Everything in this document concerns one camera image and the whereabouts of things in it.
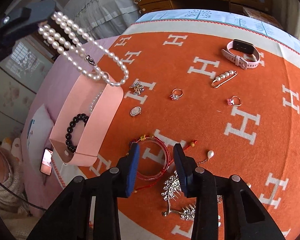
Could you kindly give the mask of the silver rhinestone hair comb tiara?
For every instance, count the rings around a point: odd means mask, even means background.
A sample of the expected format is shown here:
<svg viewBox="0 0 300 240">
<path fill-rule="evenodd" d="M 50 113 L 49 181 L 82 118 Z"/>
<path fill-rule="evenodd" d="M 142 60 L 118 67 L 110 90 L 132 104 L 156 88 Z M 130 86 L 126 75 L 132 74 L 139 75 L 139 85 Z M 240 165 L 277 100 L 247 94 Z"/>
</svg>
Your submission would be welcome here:
<svg viewBox="0 0 300 240">
<path fill-rule="evenodd" d="M 167 204 L 166 211 L 162 211 L 162 216 L 167 217 L 170 213 L 178 214 L 182 220 L 194 220 L 196 212 L 196 202 L 184 206 L 181 210 L 175 210 L 171 207 L 171 200 L 176 201 L 181 196 L 181 187 L 177 171 L 174 170 L 172 175 L 164 182 L 163 192 L 161 193 L 163 200 Z"/>
</svg>

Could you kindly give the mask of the pink open jewelry box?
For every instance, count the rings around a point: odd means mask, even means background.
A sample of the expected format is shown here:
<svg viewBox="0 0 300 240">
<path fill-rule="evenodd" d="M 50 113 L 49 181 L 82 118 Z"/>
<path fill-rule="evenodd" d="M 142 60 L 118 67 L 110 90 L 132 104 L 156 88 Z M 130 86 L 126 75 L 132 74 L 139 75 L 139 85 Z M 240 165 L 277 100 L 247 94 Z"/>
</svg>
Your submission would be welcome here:
<svg viewBox="0 0 300 240">
<path fill-rule="evenodd" d="M 99 92 L 100 96 L 92 114 L 89 106 Z M 97 159 L 98 152 L 108 128 L 123 99 L 123 89 L 111 87 L 103 81 L 94 81 L 81 75 L 70 90 L 61 108 L 50 135 L 50 141 L 62 161 L 69 165 L 91 166 Z M 77 150 L 71 153 L 66 144 L 66 129 L 73 117 L 78 114 L 89 116 L 87 124 L 79 121 L 71 133 L 71 141 Z"/>
</svg>

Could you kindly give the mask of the smartphone with lit screen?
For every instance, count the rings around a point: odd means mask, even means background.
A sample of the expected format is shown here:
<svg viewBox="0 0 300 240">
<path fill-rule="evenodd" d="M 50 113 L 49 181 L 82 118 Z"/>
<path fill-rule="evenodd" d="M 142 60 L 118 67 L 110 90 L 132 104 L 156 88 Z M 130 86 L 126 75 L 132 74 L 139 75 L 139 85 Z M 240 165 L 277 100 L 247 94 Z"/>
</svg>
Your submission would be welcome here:
<svg viewBox="0 0 300 240">
<path fill-rule="evenodd" d="M 52 155 L 53 151 L 49 148 L 45 148 L 39 170 L 42 174 L 47 176 L 50 176 L 52 173 Z"/>
</svg>

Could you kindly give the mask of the pearl drop pendant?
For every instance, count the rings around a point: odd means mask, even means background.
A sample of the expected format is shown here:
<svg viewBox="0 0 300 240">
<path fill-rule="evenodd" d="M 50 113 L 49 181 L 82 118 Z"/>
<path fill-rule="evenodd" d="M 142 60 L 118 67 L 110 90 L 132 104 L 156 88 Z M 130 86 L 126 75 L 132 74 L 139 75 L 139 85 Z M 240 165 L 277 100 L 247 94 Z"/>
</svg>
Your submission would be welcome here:
<svg viewBox="0 0 300 240">
<path fill-rule="evenodd" d="M 207 152 L 207 158 L 204 159 L 204 160 L 202 160 L 202 161 L 199 161 L 197 163 L 197 165 L 200 166 L 201 164 L 208 162 L 214 155 L 215 155 L 214 151 L 213 150 L 209 150 Z"/>
</svg>

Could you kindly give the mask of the white lace-covered furniture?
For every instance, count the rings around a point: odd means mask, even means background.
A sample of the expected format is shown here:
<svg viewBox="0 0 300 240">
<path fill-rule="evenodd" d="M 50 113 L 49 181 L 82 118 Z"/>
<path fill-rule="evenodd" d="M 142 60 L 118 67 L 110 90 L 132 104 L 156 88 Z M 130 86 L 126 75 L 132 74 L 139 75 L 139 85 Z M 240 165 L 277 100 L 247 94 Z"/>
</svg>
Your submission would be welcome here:
<svg viewBox="0 0 300 240">
<path fill-rule="evenodd" d="M 140 17 L 134 0 L 70 0 L 64 12 L 96 40 L 121 35 Z"/>
</svg>

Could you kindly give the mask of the small pearl strand in box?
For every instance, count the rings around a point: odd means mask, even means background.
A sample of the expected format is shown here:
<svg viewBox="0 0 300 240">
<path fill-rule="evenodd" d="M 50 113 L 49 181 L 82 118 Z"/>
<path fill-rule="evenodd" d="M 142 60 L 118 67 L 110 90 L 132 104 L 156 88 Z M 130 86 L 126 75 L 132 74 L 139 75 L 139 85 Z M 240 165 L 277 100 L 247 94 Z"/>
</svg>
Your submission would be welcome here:
<svg viewBox="0 0 300 240">
<path fill-rule="evenodd" d="M 93 110 L 94 110 L 94 108 L 95 108 L 95 106 L 96 106 L 96 104 L 97 104 L 97 102 L 98 102 L 100 96 L 102 95 L 102 93 L 103 93 L 103 92 L 101 91 L 101 92 L 99 92 L 99 93 L 97 94 L 97 96 L 94 97 L 93 101 L 91 102 L 91 104 L 90 104 L 90 106 L 89 106 L 89 114 L 92 114 L 92 112 L 93 112 Z"/>
</svg>

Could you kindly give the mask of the orange H-pattern blanket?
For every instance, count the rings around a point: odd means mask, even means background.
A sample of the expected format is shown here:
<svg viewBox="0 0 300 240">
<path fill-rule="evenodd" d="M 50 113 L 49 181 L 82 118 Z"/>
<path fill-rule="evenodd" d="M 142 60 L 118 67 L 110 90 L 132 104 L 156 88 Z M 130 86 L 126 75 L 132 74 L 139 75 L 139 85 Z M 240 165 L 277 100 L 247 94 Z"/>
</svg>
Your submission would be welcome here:
<svg viewBox="0 0 300 240">
<path fill-rule="evenodd" d="M 258 67 L 242 69 L 221 53 L 234 40 L 252 43 Z M 211 173 L 243 178 L 286 239 L 300 234 L 300 54 L 264 35 L 207 21 L 137 23 L 110 46 L 128 67 L 123 99 L 100 148 L 118 158 L 150 134 L 169 150 L 196 140 L 186 153 Z M 238 75 L 219 88 L 216 76 Z M 140 81 L 144 91 L 130 86 Z M 141 114 L 130 116 L 140 106 Z"/>
</svg>

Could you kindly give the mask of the oval white stone brooch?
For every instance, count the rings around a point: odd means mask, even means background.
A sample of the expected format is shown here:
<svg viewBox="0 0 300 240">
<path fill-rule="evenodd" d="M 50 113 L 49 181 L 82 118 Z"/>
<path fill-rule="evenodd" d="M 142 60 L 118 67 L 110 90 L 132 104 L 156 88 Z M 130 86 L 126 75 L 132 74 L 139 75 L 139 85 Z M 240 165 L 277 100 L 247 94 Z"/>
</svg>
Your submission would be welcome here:
<svg viewBox="0 0 300 240">
<path fill-rule="evenodd" d="M 136 117 L 139 114 L 141 114 L 141 112 L 142 112 L 142 108 L 140 106 L 135 106 L 130 110 L 129 114 L 131 117 Z"/>
</svg>

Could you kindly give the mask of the silver flower brooch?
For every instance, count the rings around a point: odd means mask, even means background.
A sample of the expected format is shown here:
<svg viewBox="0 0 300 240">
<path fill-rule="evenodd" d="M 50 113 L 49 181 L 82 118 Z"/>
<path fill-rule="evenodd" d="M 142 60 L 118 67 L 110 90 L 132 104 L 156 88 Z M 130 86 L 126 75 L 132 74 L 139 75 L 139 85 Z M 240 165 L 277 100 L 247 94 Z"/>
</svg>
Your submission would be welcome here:
<svg viewBox="0 0 300 240">
<path fill-rule="evenodd" d="M 130 89 L 133 90 L 134 95 L 138 95 L 138 96 L 140 96 L 141 93 L 145 90 L 140 81 L 133 83 L 130 86 Z"/>
</svg>

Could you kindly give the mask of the gold pearl safety pin brooch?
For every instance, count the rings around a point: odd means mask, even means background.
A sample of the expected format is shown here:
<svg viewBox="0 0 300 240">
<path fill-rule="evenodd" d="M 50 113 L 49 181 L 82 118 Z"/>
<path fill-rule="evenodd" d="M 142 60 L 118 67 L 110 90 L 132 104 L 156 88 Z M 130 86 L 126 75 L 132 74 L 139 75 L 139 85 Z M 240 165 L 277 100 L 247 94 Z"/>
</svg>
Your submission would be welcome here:
<svg viewBox="0 0 300 240">
<path fill-rule="evenodd" d="M 216 76 L 215 79 L 212 81 L 211 86 L 213 88 L 219 88 L 223 84 L 227 83 L 228 81 L 232 80 L 234 77 L 238 75 L 238 72 L 235 70 L 229 70 L 222 73 L 219 76 Z"/>
</svg>

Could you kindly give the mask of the pink smart watch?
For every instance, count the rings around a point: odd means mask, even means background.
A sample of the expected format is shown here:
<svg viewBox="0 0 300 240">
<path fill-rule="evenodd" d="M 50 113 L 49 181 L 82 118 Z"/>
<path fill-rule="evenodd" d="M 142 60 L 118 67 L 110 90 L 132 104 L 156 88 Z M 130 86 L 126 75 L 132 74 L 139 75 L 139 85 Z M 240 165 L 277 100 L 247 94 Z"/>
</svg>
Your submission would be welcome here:
<svg viewBox="0 0 300 240">
<path fill-rule="evenodd" d="M 261 59 L 259 51 L 252 43 L 238 39 L 230 41 L 221 53 L 227 60 L 244 70 L 258 67 Z"/>
</svg>

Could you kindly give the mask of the light blue patterned bed sheet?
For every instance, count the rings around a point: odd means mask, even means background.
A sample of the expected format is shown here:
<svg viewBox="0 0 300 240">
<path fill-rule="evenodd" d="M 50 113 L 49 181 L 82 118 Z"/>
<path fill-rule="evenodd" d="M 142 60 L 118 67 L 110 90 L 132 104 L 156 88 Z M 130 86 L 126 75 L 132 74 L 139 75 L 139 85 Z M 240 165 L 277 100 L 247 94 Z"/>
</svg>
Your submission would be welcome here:
<svg viewBox="0 0 300 240">
<path fill-rule="evenodd" d="M 294 36 L 261 20 L 230 12 L 203 9 L 163 10 L 146 13 L 142 15 L 137 22 L 163 20 L 196 20 L 233 25 L 272 38 L 300 54 L 300 41 Z"/>
</svg>

